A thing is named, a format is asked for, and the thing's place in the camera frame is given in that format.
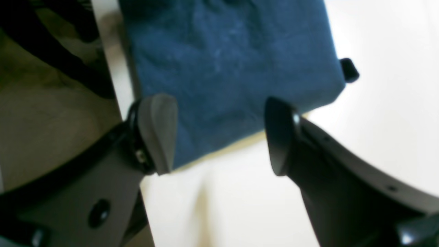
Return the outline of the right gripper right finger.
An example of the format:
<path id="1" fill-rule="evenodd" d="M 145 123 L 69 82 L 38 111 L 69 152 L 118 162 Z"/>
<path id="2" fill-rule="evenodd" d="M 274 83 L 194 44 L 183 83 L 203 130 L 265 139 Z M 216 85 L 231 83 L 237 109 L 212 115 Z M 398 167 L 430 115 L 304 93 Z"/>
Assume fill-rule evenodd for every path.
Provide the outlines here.
<path id="1" fill-rule="evenodd" d="M 437 247 L 438 197 L 378 170 L 274 97 L 270 163 L 298 186 L 321 247 Z"/>

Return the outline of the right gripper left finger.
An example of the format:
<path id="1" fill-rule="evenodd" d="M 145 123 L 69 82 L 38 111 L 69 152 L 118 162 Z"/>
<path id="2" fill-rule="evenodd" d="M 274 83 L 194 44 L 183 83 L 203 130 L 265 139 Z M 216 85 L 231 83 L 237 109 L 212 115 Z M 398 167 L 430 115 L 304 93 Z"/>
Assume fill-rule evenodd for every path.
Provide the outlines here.
<path id="1" fill-rule="evenodd" d="M 178 104 L 137 101 L 127 120 L 48 174 L 1 195 L 2 247 L 121 247 L 148 220 L 140 184 L 174 165 Z"/>

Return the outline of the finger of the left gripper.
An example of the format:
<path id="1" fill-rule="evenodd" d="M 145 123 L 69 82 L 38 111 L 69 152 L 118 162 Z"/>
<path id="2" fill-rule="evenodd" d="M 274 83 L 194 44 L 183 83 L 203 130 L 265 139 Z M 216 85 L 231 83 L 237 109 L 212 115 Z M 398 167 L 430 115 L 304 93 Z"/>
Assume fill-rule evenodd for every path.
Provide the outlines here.
<path id="1" fill-rule="evenodd" d="M 358 80 L 360 73 L 350 58 L 342 58 L 339 60 L 344 80 L 346 83 L 353 83 Z"/>

